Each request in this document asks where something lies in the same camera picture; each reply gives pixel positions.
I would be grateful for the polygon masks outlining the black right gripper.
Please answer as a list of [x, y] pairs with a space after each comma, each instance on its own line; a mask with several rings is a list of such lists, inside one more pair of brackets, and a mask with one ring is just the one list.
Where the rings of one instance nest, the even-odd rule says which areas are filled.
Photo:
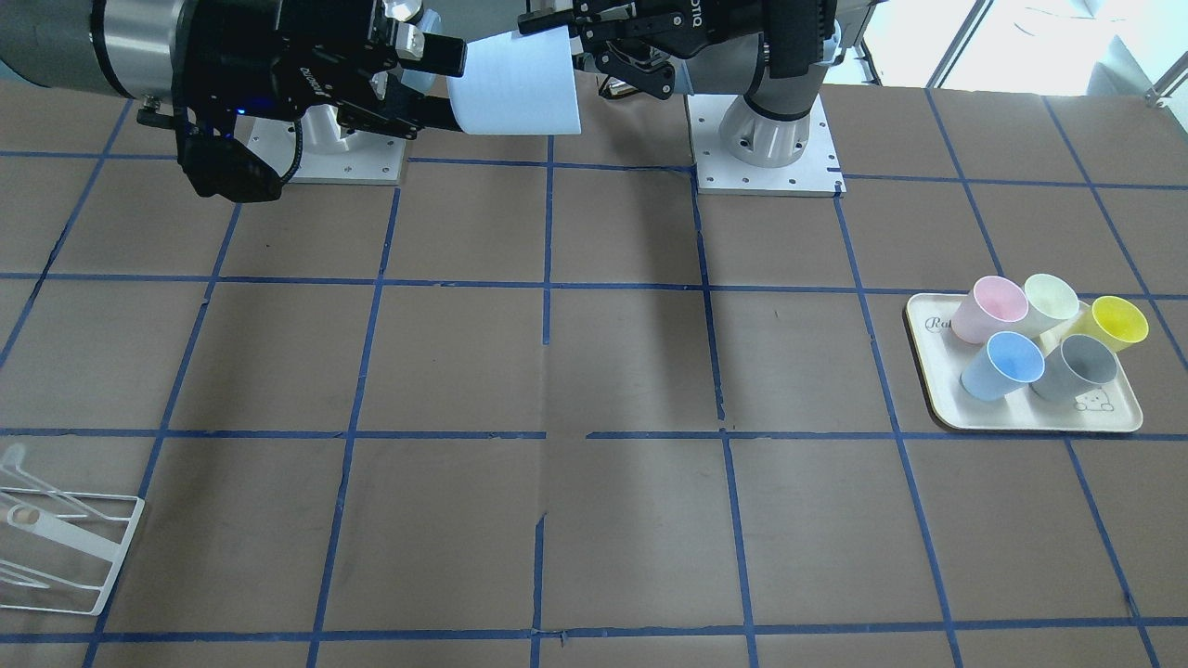
[[397, 25], [381, 1], [187, 1], [175, 45], [173, 108], [204, 133], [230, 136], [240, 115], [291, 122], [323, 105], [378, 136], [459, 130], [450, 97], [399, 78], [375, 93], [374, 76], [397, 62], [459, 78], [467, 57], [462, 39]]

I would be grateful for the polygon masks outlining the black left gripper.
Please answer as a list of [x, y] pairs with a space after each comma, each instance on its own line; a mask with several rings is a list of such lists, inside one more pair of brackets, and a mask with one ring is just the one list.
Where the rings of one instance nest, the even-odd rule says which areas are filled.
[[[764, 1], [595, 4], [594, 71], [658, 100], [750, 93], [767, 67], [765, 12]], [[589, 23], [580, 10], [539, 10], [522, 13], [517, 31], [579, 34]]]

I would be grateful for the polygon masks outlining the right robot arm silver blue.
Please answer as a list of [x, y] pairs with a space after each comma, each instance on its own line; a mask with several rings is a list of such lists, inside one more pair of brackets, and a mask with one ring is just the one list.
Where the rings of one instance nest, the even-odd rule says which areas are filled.
[[293, 122], [331, 106], [349, 130], [457, 131], [446, 97], [403, 73], [459, 77], [465, 42], [421, 1], [5, 1], [4, 65], [38, 87], [156, 100], [151, 125], [233, 136], [240, 116]]

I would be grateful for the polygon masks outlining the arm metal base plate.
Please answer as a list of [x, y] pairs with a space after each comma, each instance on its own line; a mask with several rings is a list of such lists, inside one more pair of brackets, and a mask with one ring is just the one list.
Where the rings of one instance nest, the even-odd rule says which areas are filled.
[[836, 198], [847, 191], [820, 97], [792, 122], [756, 114], [740, 95], [688, 95], [685, 109], [700, 194]]
[[[390, 136], [349, 131], [339, 125], [339, 111], [314, 106], [302, 118], [303, 155], [293, 185], [399, 185], [407, 141]], [[285, 174], [293, 157], [292, 122], [255, 119], [251, 152]]]

